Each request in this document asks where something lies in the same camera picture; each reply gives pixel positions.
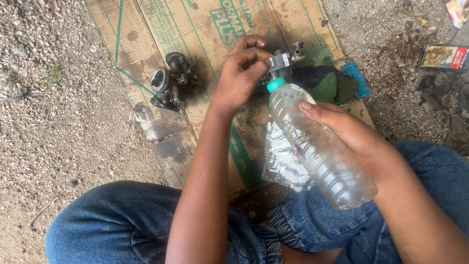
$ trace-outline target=skin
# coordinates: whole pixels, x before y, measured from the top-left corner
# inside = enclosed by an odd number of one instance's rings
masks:
[[[227,247],[228,143],[231,122],[267,72],[272,54],[258,35],[241,36],[230,51],[200,133],[174,213],[166,263],[223,263]],[[404,263],[463,263],[466,235],[427,193],[411,167],[371,127],[332,104],[298,108],[329,126],[373,177],[374,201]],[[281,245],[284,263],[333,263],[341,248],[308,253]]]

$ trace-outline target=flattened cardboard box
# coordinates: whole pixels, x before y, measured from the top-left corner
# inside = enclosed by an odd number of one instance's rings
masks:
[[[86,0],[110,59],[121,75],[132,105],[151,109],[157,138],[153,146],[170,186],[184,185],[205,113],[228,51],[245,34],[259,34],[269,51],[290,50],[303,41],[303,65],[320,65],[328,56],[343,57],[319,0]],[[201,89],[183,113],[155,108],[149,101],[152,71],[164,65],[165,54],[177,51],[199,61]],[[268,95],[250,100],[236,115],[229,142],[228,196],[236,197],[263,183]],[[352,112],[368,119],[362,101]]]

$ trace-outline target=sandy ground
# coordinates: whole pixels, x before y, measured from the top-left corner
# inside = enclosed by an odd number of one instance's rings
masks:
[[[456,110],[427,113],[416,90],[424,73],[412,67],[424,44],[449,43],[457,32],[444,2],[419,1],[425,10],[407,0],[323,2],[344,53],[370,83],[364,101],[378,132],[445,143]],[[397,68],[397,57],[407,66]],[[166,181],[142,131],[128,123],[129,100],[81,0],[0,0],[0,60],[0,263],[47,263],[47,228],[77,196],[116,180]],[[56,75],[58,85],[40,83],[54,67],[63,82]],[[262,202],[239,208],[271,208],[270,192],[285,195],[266,188],[255,199]]]

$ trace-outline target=teal bottle cap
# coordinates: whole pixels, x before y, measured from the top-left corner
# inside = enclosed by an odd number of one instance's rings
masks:
[[[273,80],[269,84],[267,84],[267,89],[269,89],[269,92],[272,92],[273,90],[279,88],[280,86],[284,85],[287,83],[283,77],[278,77],[277,79]]]

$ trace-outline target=leg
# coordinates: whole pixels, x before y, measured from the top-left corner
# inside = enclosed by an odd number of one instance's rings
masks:
[[[454,151],[418,141],[393,143],[416,172],[437,204],[465,232],[468,230],[469,163]],[[317,188],[292,193],[269,220],[280,241],[304,251],[346,247],[337,263],[399,263],[391,235],[373,201],[339,211]]]
[[[70,203],[52,222],[45,249],[55,263],[164,263],[180,190],[134,181],[96,187]],[[279,263],[272,227],[228,210],[227,263]]]

